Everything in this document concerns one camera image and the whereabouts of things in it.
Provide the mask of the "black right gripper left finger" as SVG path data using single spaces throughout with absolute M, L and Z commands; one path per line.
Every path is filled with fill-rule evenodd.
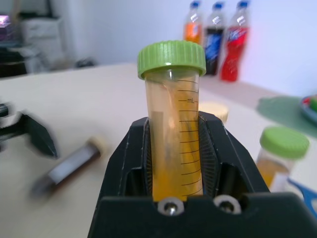
M 148 118 L 134 121 L 107 164 L 105 196 L 151 196 L 152 162 Z

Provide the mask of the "blue plate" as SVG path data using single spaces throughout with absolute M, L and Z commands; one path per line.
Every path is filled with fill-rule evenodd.
M 317 95 L 303 97 L 300 100 L 300 110 L 303 117 L 317 126 Z

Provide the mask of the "orange soda bottle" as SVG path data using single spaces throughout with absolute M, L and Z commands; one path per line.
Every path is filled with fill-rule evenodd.
M 203 20 L 199 7 L 199 0 L 190 3 L 183 28 L 183 40 L 201 45 L 203 42 Z

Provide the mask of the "yellow test tube green cap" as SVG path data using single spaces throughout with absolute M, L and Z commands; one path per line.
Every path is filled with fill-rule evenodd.
M 290 128 L 266 127 L 260 137 L 257 168 L 271 192 L 282 192 L 295 164 L 304 159 L 309 139 Z
M 199 79 L 205 53 L 189 41 L 162 41 L 138 55 L 146 86 L 154 201 L 203 193 L 199 146 Z

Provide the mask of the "test tube cream cap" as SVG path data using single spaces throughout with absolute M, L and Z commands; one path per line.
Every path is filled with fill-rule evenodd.
M 213 114 L 223 123 L 227 122 L 229 109 L 226 105 L 216 102 L 202 102 L 199 104 L 199 111 Z

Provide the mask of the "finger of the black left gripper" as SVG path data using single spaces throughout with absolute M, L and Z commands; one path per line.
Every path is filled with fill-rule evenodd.
M 28 114 L 21 114 L 23 132 L 28 135 L 31 145 L 43 155 L 58 159 L 58 149 L 49 131 Z

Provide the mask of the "dark cola bottle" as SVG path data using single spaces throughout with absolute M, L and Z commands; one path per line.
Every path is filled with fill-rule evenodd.
M 217 1 L 212 6 L 212 12 L 207 19 L 204 34 L 204 49 L 206 56 L 206 74 L 216 76 L 219 57 L 224 36 L 225 24 L 222 8 L 224 2 Z

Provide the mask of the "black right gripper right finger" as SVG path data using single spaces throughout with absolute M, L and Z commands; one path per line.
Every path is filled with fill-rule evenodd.
M 199 112 L 199 150 L 203 194 L 269 192 L 248 150 L 213 114 Z

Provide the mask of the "white drawer cabinet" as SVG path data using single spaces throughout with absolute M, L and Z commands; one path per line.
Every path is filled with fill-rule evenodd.
M 66 49 L 61 19 L 42 17 L 23 20 L 21 31 L 24 43 L 39 50 L 48 69 L 62 68 L 66 60 Z

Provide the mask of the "dark red tube cream cap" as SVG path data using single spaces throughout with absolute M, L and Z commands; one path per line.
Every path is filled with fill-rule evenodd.
M 30 197 L 39 199 L 53 193 L 60 185 L 90 162 L 102 158 L 109 145 L 102 137 L 91 137 L 61 162 L 38 178 L 32 185 Z

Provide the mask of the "red soda bottle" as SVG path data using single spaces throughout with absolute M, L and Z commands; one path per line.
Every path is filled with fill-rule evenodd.
M 225 38 L 226 57 L 221 68 L 223 81 L 234 82 L 238 79 L 240 61 L 250 32 L 248 6 L 249 0 L 240 0 L 229 23 Z

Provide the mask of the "green mat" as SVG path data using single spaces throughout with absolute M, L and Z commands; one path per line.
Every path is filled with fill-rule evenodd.
M 256 109 L 267 119 L 317 139 L 317 121 L 304 115 L 299 97 L 264 97 L 259 99 Z

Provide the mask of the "black desk equipment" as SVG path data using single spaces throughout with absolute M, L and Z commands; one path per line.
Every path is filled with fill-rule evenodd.
M 19 52 L 0 48 L 0 78 L 27 74 L 25 58 Z

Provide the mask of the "blue test tube rack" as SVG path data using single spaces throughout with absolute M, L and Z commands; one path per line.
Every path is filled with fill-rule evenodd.
M 317 192 L 291 180 L 287 179 L 288 189 L 299 196 L 311 213 L 317 218 Z

